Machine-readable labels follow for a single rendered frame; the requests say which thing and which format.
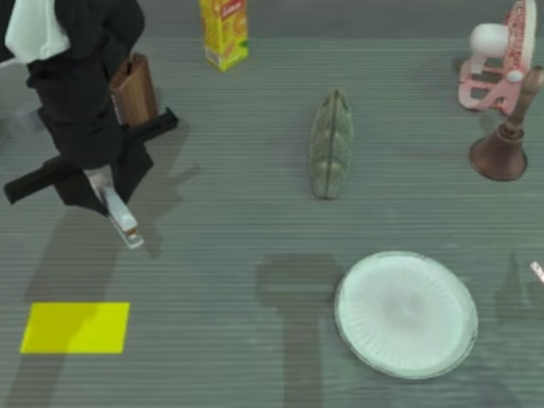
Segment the juice box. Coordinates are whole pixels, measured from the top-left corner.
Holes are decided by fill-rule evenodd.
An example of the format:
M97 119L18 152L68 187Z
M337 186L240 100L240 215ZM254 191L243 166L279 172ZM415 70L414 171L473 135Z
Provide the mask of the juice box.
M206 59L221 71L249 55L247 0L199 0Z

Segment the white paper plate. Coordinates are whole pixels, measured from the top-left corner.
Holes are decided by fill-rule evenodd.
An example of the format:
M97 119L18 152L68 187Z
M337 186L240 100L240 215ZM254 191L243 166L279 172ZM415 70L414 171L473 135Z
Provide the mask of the white paper plate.
M366 364L410 379L452 370L478 334L467 288L442 264L412 252L380 252L359 261L337 290L336 320Z

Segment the wooden handle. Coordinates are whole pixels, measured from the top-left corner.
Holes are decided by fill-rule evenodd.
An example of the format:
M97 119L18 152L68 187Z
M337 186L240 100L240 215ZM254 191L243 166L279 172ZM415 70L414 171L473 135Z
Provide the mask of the wooden handle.
M521 82L518 102L506 122L510 130L518 131L523 126L525 114L529 110L533 99L541 90L542 84L544 84L544 70L541 66L536 66L527 72Z

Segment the pink toy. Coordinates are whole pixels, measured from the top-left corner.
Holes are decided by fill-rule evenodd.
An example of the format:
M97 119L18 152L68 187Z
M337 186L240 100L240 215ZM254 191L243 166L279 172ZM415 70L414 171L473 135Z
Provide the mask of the pink toy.
M535 0L518 0L503 24L480 24L472 32L471 59L465 61L459 78L459 102L465 108L484 111L501 110L509 116L519 95L521 81L530 70L536 37ZM485 66L489 58L501 59L500 68ZM499 82L476 80L474 75L498 74ZM473 90L489 91L482 99L473 97Z

